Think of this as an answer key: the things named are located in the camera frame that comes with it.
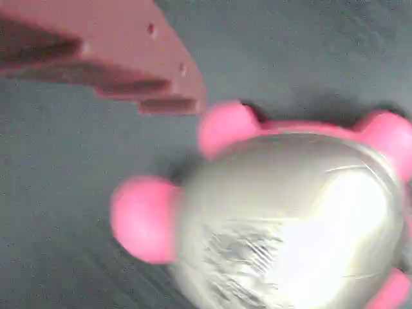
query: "toy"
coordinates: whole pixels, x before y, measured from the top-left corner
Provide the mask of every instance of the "toy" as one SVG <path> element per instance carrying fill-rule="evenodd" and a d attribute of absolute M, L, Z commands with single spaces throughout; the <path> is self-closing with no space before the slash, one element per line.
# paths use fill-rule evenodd
<path fill-rule="evenodd" d="M 227 102 L 204 117 L 199 145 L 209 162 L 182 189 L 133 178 L 111 206 L 123 247 L 170 263 L 199 308 L 388 309 L 407 297 L 406 119 L 261 124 Z"/>

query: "round body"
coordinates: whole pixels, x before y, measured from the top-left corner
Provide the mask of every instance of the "round body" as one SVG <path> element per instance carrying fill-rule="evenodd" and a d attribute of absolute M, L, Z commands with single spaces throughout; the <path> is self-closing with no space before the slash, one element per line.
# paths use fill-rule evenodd
<path fill-rule="evenodd" d="M 403 191 L 355 142 L 237 143 L 185 184 L 174 276 L 201 309 L 364 308 L 401 258 Z"/>

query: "pink ear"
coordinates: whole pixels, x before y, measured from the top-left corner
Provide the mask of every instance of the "pink ear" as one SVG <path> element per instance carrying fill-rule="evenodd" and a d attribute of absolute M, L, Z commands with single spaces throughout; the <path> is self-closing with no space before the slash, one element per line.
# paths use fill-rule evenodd
<path fill-rule="evenodd" d="M 411 282 L 407 275 L 395 269 L 379 293 L 369 302 L 368 309 L 395 309 L 407 300 Z"/>
<path fill-rule="evenodd" d="M 359 142 L 380 151 L 405 181 L 412 176 L 412 124 L 388 111 L 367 116 L 356 130 Z"/>
<path fill-rule="evenodd" d="M 178 188 L 147 176 L 125 181 L 111 199 L 111 227 L 117 241 L 148 263 L 174 259 L 174 200 Z"/>
<path fill-rule="evenodd" d="M 259 122 L 252 108 L 240 101 L 225 102 L 212 108 L 199 126 L 199 147 L 204 157 L 212 158 L 234 142 L 259 133 Z"/>

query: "pink ball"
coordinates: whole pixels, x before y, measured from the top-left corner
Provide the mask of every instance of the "pink ball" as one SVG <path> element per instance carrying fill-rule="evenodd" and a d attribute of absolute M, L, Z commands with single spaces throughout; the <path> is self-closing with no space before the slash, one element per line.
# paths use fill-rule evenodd
<path fill-rule="evenodd" d="M 148 263 L 174 260 L 174 199 L 178 188 L 157 177 L 126 180 L 111 199 L 111 228 L 117 241 Z"/>

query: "gray floor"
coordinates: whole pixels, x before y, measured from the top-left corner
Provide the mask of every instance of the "gray floor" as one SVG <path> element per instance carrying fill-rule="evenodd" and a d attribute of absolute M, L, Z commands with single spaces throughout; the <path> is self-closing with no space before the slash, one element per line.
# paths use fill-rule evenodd
<path fill-rule="evenodd" d="M 411 1 L 158 4 L 211 102 L 343 125 L 382 104 L 412 113 Z M 108 201 L 133 174 L 179 181 L 200 160 L 197 118 L 142 117 L 86 88 L 18 80 L 0 80 L 0 108 L 0 308 L 190 307 L 163 268 L 113 240 Z"/>

